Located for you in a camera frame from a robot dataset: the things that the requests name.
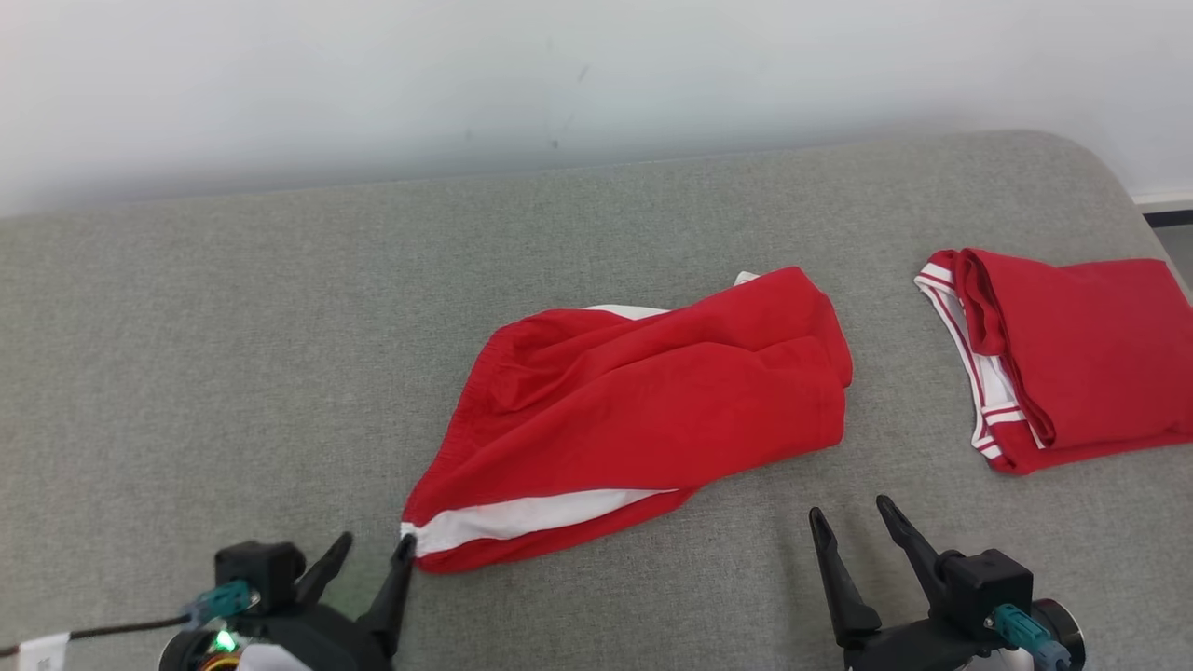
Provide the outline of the red white Bulls shorts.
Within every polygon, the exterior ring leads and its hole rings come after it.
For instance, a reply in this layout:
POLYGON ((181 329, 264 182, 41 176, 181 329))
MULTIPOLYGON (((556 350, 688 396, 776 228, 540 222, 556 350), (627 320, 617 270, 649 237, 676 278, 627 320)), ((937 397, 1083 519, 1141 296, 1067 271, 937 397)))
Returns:
POLYGON ((486 341, 401 531, 440 574, 602 538, 837 445, 852 378, 836 310, 801 267, 672 310, 542 310, 486 341))

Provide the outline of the red white Bulls jersey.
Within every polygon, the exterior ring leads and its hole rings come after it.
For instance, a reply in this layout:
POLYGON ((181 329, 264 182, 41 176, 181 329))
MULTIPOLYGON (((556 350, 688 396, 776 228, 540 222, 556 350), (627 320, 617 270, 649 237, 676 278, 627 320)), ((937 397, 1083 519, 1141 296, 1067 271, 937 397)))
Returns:
POLYGON ((913 284, 966 370, 970 443, 994 470, 1193 443, 1193 306, 1164 261, 941 250, 913 284))

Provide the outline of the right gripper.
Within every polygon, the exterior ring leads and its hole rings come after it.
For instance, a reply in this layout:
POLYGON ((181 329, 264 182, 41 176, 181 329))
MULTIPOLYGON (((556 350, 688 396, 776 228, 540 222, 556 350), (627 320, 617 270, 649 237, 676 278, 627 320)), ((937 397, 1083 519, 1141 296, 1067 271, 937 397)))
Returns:
MULTIPOLYGON (((940 554, 886 494, 876 506, 908 558, 928 603, 928 615, 947 607, 947 585, 938 571, 940 554)), ((968 636, 942 618, 925 618, 880 630, 880 616, 857 590, 837 548, 837 538, 820 507, 809 511, 812 544, 823 583, 832 633, 843 650, 843 671, 1033 671, 1024 650, 1009 647, 997 633, 987 640, 968 636)), ((1077 621, 1052 599, 1037 599, 1026 614, 1040 621, 1071 653, 1076 671, 1087 671, 1087 647, 1077 621)))

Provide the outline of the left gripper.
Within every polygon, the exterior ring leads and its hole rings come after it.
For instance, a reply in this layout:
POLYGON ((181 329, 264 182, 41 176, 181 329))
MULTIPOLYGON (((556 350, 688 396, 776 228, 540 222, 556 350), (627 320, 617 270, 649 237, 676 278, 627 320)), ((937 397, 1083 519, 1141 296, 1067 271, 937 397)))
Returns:
POLYGON ((352 544, 353 535, 341 533, 295 581, 298 607, 214 622, 214 628, 225 627, 245 644, 237 671, 392 671, 418 538, 401 536, 382 586, 358 618, 319 603, 324 587, 342 570, 352 544))

